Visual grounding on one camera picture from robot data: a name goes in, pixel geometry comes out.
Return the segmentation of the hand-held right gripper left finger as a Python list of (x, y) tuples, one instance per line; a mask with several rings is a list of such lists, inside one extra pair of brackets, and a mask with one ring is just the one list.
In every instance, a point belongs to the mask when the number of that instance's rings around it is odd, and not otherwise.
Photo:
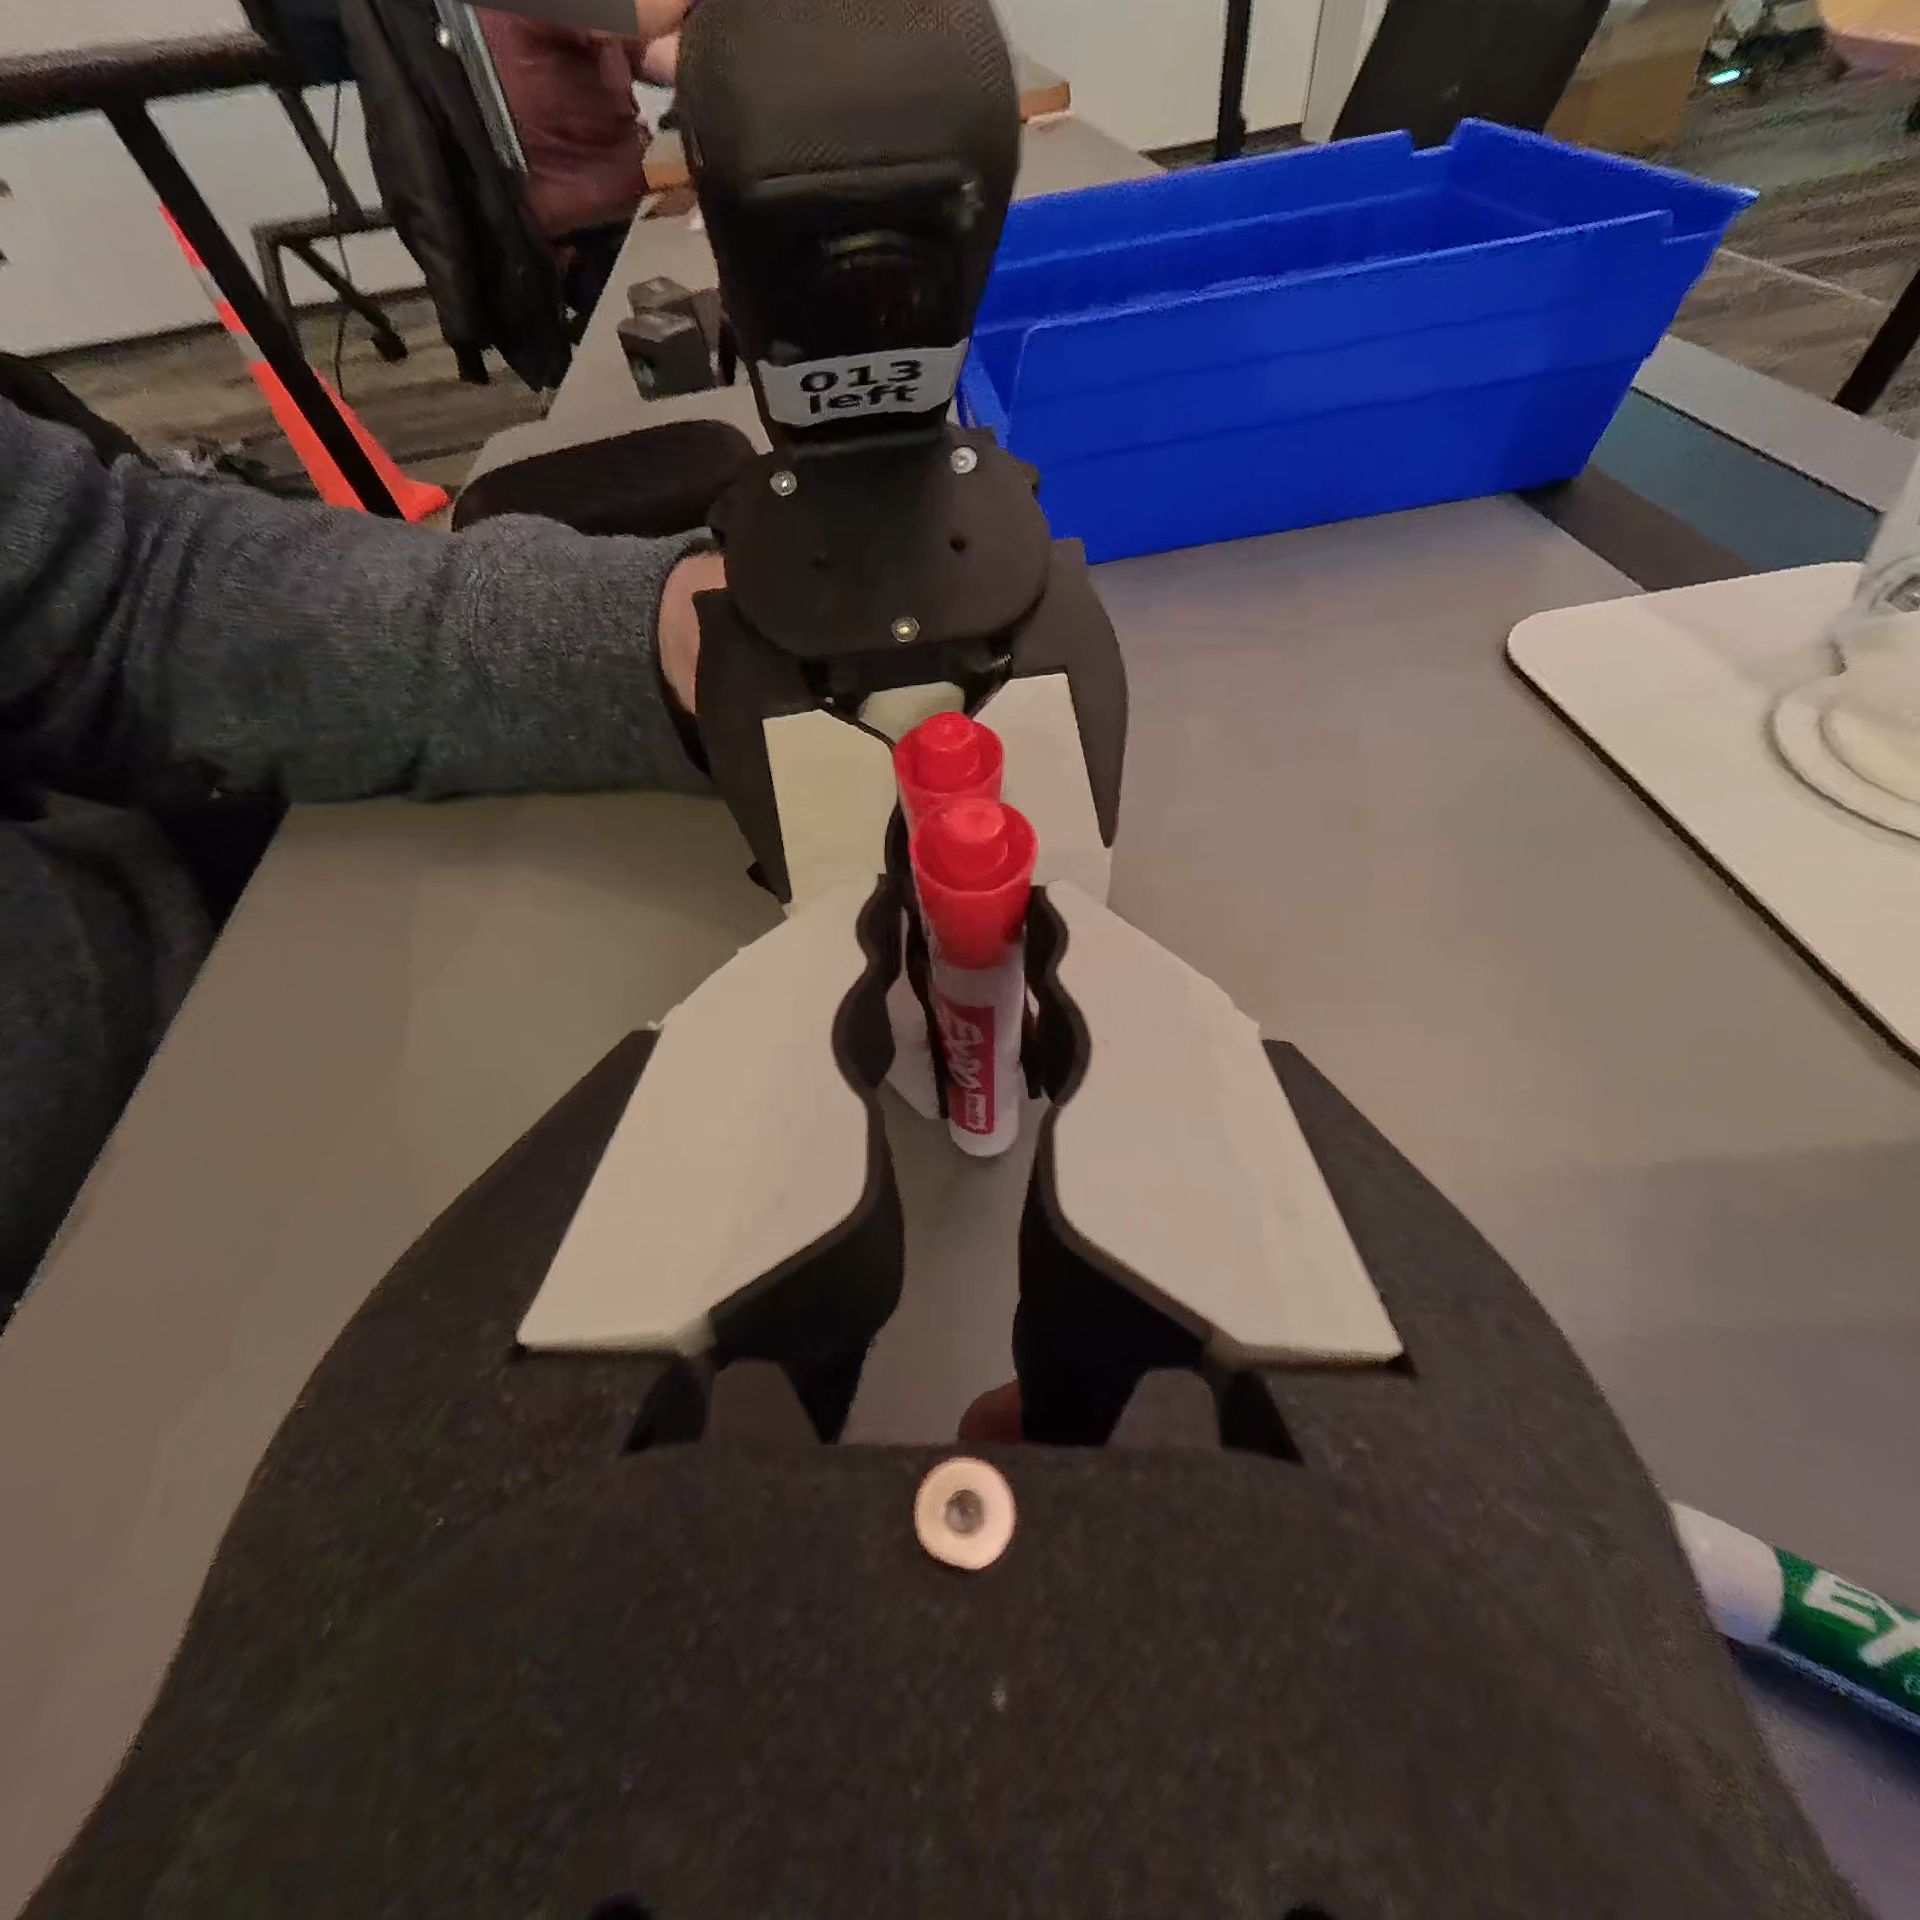
[(901, 957), (895, 882), (844, 880), (644, 1036), (637, 1081), (518, 1320), (523, 1352), (716, 1375), (765, 1361), (825, 1442), (844, 1436), (905, 1281), (880, 1109)]

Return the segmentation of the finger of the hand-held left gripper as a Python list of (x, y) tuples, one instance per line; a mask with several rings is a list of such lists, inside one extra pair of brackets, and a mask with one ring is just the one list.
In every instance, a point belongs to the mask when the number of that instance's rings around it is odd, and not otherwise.
[(1101, 836), (1068, 676), (1007, 678), (980, 709), (1000, 745), (1000, 800), (1038, 836), (1035, 882), (1068, 880), (1109, 901), (1113, 848)]
[(806, 906), (837, 887), (869, 895), (886, 866), (897, 812), (895, 746), (827, 709), (761, 722), (784, 858), (784, 906)]

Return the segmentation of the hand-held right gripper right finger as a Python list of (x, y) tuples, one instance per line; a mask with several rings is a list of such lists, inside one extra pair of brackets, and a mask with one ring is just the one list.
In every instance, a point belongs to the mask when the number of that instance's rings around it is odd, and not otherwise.
[(1157, 1370), (1398, 1366), (1260, 1024), (1068, 880), (1028, 909), (1025, 980), (1046, 1098), (1019, 1225), (1025, 1437), (1109, 1440)]

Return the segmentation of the red dry-erase marker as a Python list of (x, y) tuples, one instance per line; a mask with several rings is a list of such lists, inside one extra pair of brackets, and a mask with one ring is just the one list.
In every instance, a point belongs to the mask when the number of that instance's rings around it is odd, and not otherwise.
[(1007, 1151), (1024, 1111), (1024, 922), (1038, 836), (1000, 800), (933, 809), (909, 838), (928, 949), (928, 1010), (952, 1143)]
[(901, 736), (893, 765), (915, 873), (951, 892), (990, 892), (1009, 840), (1000, 736), (963, 711), (940, 711)]

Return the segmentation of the blue plastic bin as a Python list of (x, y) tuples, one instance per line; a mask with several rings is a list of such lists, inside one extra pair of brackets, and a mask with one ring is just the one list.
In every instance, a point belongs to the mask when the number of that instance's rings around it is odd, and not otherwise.
[(1087, 562), (1540, 489), (1753, 198), (1480, 119), (1021, 198), (957, 416)]

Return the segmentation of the green dry-erase marker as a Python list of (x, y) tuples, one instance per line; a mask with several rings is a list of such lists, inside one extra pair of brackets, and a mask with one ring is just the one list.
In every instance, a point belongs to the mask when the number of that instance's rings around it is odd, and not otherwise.
[(1917, 1737), (1917, 1614), (1687, 1503), (1670, 1525), (1720, 1637)]

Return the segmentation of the person's left forearm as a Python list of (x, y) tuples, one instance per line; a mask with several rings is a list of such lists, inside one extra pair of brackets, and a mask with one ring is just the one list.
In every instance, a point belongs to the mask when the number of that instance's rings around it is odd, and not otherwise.
[(704, 549), (189, 481), (4, 402), (4, 782), (120, 807), (689, 791), (655, 612)]

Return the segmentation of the person's left hand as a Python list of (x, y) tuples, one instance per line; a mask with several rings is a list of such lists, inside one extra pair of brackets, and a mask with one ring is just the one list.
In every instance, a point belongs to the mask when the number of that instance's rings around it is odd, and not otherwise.
[(716, 549), (685, 553), (664, 575), (655, 612), (655, 663), (664, 693), (696, 718), (702, 617), (696, 600), (727, 588), (727, 560)]

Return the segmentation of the black hanging jacket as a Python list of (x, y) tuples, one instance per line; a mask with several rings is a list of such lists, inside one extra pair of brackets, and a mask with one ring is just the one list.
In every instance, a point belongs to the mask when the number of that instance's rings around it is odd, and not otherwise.
[(374, 185), (460, 377), (487, 384), (496, 353), (527, 391), (556, 391), (574, 348), (569, 303), (478, 12), (340, 1), (340, 17)]

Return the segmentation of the orange traffic cone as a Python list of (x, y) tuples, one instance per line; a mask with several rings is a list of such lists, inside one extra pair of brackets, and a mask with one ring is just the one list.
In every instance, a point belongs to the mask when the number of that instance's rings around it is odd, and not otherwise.
[(160, 217), (317, 496), (329, 506), (411, 522), (441, 516), (451, 505), (447, 490), (397, 468), (317, 369), (301, 365), (295, 382), (284, 377), (295, 364), (291, 341), (270, 349), (248, 324), (251, 317), (276, 320), (265, 294), (251, 289), (233, 303), (228, 284), (206, 265), (166, 201), (160, 202)]

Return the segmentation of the person's grey sweater torso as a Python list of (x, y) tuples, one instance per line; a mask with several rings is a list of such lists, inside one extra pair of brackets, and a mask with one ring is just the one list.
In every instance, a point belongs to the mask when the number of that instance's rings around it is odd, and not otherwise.
[(212, 938), (144, 814), (51, 798), (3, 830), (3, 1308), (29, 1288)]

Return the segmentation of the black chair back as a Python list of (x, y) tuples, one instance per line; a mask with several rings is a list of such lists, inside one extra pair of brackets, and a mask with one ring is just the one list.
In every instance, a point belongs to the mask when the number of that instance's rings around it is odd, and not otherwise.
[(1329, 137), (1444, 143), (1462, 119), (1527, 132), (1587, 54), (1607, 1), (1388, 1)]

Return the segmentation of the round wooden table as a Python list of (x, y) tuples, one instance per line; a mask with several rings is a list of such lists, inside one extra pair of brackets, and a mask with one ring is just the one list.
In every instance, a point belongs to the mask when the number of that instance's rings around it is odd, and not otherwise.
[(1917, 81), (1917, 1), (1820, 1), (1831, 50), (1852, 69)]

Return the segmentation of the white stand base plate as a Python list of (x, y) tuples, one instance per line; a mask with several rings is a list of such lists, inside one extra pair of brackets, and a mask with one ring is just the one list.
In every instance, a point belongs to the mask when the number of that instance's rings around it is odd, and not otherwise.
[(1905, 1057), (1917, 1054), (1917, 850), (1799, 782), (1771, 745), (1859, 562), (1521, 618), (1513, 670)]

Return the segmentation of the clear plastic suction mount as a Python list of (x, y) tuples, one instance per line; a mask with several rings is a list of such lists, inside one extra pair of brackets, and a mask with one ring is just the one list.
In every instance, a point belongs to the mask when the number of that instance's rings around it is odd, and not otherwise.
[(1775, 701), (1771, 745), (1800, 783), (1917, 838), (1917, 468), (1883, 511), (1823, 641), (1833, 671)]

